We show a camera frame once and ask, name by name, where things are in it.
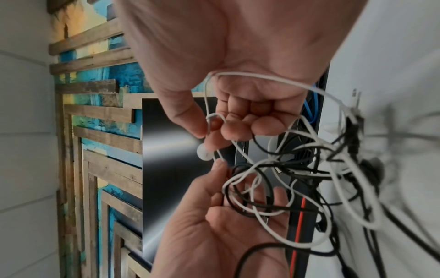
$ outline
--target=cable bundle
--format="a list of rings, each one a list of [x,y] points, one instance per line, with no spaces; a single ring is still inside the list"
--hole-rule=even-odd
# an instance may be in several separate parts
[[[341,133],[339,137],[333,142],[327,142],[319,138],[307,118],[304,116],[300,116],[298,121],[290,126],[276,150],[270,150],[269,146],[271,146],[272,140],[277,139],[277,136],[271,138],[267,149],[258,144],[258,142],[255,140],[255,137],[253,137],[253,140],[255,141],[258,148],[268,154],[267,159],[263,159],[257,162],[253,161],[238,146],[237,142],[232,141],[232,144],[236,147],[237,151],[241,155],[243,155],[244,158],[247,159],[248,163],[235,165],[235,167],[233,168],[232,177],[222,187],[222,193],[226,196],[231,207],[236,210],[237,213],[240,213],[246,217],[256,218],[260,222],[262,227],[278,241],[278,243],[261,244],[249,249],[241,258],[237,266],[235,277],[239,277],[240,271],[246,259],[254,252],[257,252],[264,248],[273,247],[289,248],[298,252],[304,252],[317,256],[338,256],[339,260],[341,261],[344,277],[357,277],[355,272],[345,264],[342,256],[339,253],[339,238],[337,236],[337,227],[334,223],[333,212],[331,210],[331,206],[335,205],[343,205],[348,213],[353,217],[353,219],[363,227],[365,238],[378,272],[381,277],[386,277],[385,268],[380,257],[380,250],[375,231],[381,228],[385,216],[384,210],[388,218],[392,218],[392,214],[386,208],[382,208],[382,205],[380,204],[378,199],[380,177],[377,176],[371,164],[369,164],[367,161],[363,161],[358,153],[363,139],[363,119],[360,116],[355,115],[352,109],[345,106],[340,100],[328,94],[326,91],[316,87],[312,87],[307,84],[276,76],[266,76],[244,72],[222,72],[215,74],[215,76],[224,75],[248,76],[272,80],[313,91],[315,92],[315,94],[321,94],[326,98],[335,101],[340,107],[340,112],[345,115],[346,119],[344,132]],[[224,122],[226,122],[223,115],[218,113],[209,113],[206,93],[205,103],[207,111],[206,119],[208,121],[208,126],[210,119],[214,117],[219,117]],[[293,134],[293,138],[290,138],[290,140],[298,138],[302,142],[302,145],[295,147],[292,150],[286,150],[285,146],[288,142],[287,138],[289,134]],[[287,154],[298,155],[300,152],[304,151],[309,152],[312,155],[313,162],[309,165],[306,165],[306,163],[310,162],[310,158],[293,161],[283,160],[283,156]],[[346,168],[342,171],[337,171],[335,166],[336,163],[342,163]],[[318,166],[320,164],[327,164],[328,171],[318,170]],[[282,173],[292,177],[292,182],[290,184],[286,184],[280,178],[277,169]],[[273,204],[273,199],[270,198],[268,199],[267,204],[261,204],[255,201],[254,191],[258,186],[263,186],[263,183],[266,185],[266,188],[269,189],[269,195],[273,196],[274,185],[270,183],[269,179],[265,175],[265,172],[268,170],[272,171],[280,184],[284,186],[288,192],[291,193],[290,200],[286,207],[275,206]],[[255,174],[256,177],[244,191],[240,192],[237,188],[237,185],[244,182],[250,174]],[[298,181],[306,183],[305,180],[312,181],[312,195],[314,198],[304,195],[294,189],[295,184]],[[329,204],[319,194],[317,188],[320,182],[323,180],[333,181],[336,192],[341,202]],[[341,181],[351,183],[357,191],[356,194],[351,198],[347,198],[344,195]],[[305,198],[307,201],[314,204],[316,206],[316,209],[292,208],[291,205],[295,196],[301,196],[302,198]],[[358,198],[361,199],[363,215],[359,215],[351,204],[352,201]],[[320,227],[323,228],[324,233],[316,241],[310,243],[294,242],[278,235],[267,225],[267,219],[286,211],[319,214],[322,218]],[[311,250],[312,247],[318,246],[328,239],[333,245],[334,249],[332,251],[318,252]]]

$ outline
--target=red strip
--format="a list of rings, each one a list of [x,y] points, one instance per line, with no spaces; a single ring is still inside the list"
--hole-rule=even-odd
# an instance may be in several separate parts
[[[306,198],[302,199],[301,208],[306,207]],[[298,227],[297,227],[297,234],[295,236],[295,242],[299,242],[299,237],[301,236],[301,227],[303,225],[303,212],[299,213],[299,219],[298,219]],[[290,263],[290,277],[293,278],[293,274],[295,272],[295,260],[297,258],[297,252],[294,250],[292,254],[292,261]]]

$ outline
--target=person's right hand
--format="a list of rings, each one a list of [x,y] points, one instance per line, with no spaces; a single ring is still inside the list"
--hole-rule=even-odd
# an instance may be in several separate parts
[[[171,121],[198,138],[207,123],[191,89],[210,72],[246,71],[313,84],[366,0],[114,0],[125,38]],[[303,89],[242,76],[214,80],[217,119],[205,139],[278,135],[296,120]]]

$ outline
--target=white wall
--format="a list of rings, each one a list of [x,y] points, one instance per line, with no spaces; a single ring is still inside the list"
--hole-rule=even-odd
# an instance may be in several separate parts
[[[0,278],[58,278],[46,1],[2,0],[0,26]]]
[[[416,74],[428,76],[422,68],[410,71],[411,74],[399,82],[392,79],[424,56],[440,49],[440,1],[438,0],[370,0],[358,23],[339,49],[330,65],[327,91],[351,104],[353,89],[363,92],[360,108],[367,111],[368,131],[383,127],[380,106],[392,102],[396,107],[398,125],[407,122],[414,115],[440,110],[440,59],[428,58],[426,64],[434,62],[430,78],[417,81]],[[336,136],[329,130],[338,121],[337,106],[332,101],[324,101],[319,136],[331,141]],[[416,132],[439,134],[439,120],[425,126],[416,126]],[[368,140],[366,148],[380,150],[383,142]],[[416,155],[400,159],[398,187],[383,188],[381,200],[393,208],[417,234],[420,234],[409,218],[402,213],[401,196],[408,206],[421,219],[422,224],[440,242],[440,209],[438,199],[440,152],[418,152]],[[328,201],[338,200],[331,184],[321,186]],[[343,245],[343,256],[354,266],[359,277],[375,278],[375,270],[363,232],[359,224],[341,208],[335,211],[340,219],[340,227],[348,238],[350,248]],[[438,277],[440,265],[408,240],[393,224],[385,221],[378,233],[379,245],[385,262],[388,277]],[[326,243],[317,250],[330,250]],[[308,278],[342,277],[336,258],[311,256],[307,272]]]

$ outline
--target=person's left hand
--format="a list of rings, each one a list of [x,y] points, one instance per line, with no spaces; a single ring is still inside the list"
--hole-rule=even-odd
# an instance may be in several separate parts
[[[257,219],[240,215],[224,200],[221,187],[227,176],[226,162],[218,159],[211,172],[190,185],[165,228],[154,260],[154,278],[233,277],[249,248],[275,242]],[[279,187],[274,189],[274,199],[277,206],[288,203],[286,192]],[[255,190],[255,201],[266,203],[263,186]],[[288,221],[289,213],[282,213],[271,217],[269,226],[286,237]],[[284,250],[264,249],[249,257],[240,278],[288,276]]]

